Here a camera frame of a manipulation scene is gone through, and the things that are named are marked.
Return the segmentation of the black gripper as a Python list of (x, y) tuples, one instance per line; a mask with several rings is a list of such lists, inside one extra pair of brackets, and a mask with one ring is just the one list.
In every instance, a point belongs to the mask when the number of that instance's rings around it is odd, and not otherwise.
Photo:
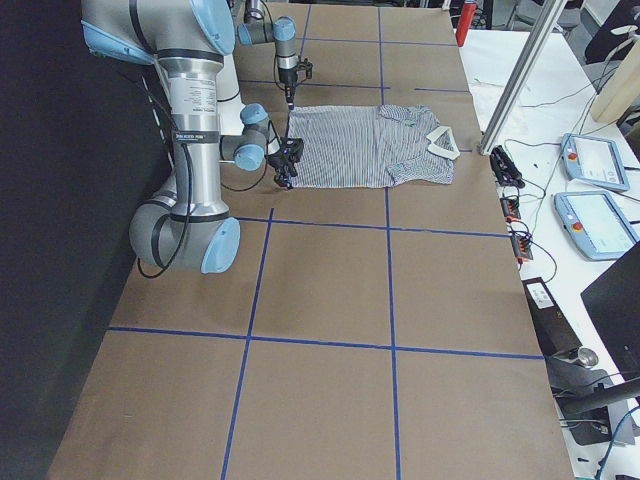
[(303, 150), (303, 139), (282, 137), (279, 150), (267, 156), (269, 165), (275, 171), (274, 182), (279, 187), (293, 187), (293, 179), (298, 175), (295, 164), (301, 160)]
[(313, 63), (301, 57), (278, 57), (277, 58), (278, 79), (284, 86), (285, 102), (289, 109), (295, 108), (295, 90), (299, 84), (298, 74), (304, 73), (305, 80), (313, 76)]

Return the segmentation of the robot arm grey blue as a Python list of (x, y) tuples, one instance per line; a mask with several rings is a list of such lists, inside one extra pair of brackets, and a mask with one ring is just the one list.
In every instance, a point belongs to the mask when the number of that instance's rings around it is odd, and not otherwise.
[(225, 1), (86, 1), (85, 43), (91, 53), (156, 66), (167, 78), (162, 108), (171, 124), (174, 167), (135, 212), (129, 228), (140, 263), (221, 273), (233, 263), (240, 225), (221, 196), (220, 165), (275, 170), (290, 188), (303, 152), (299, 138), (280, 136), (259, 104), (243, 104), (236, 45), (270, 43), (285, 100), (292, 103), (310, 62), (298, 54), (292, 18), (268, 19), (248, 2), (242, 23)]
[(290, 16), (274, 19), (265, 1), (246, 1), (243, 20), (236, 27), (241, 45), (274, 45), (273, 77), (290, 111), (298, 86), (313, 77), (313, 63), (296, 46), (296, 23)]

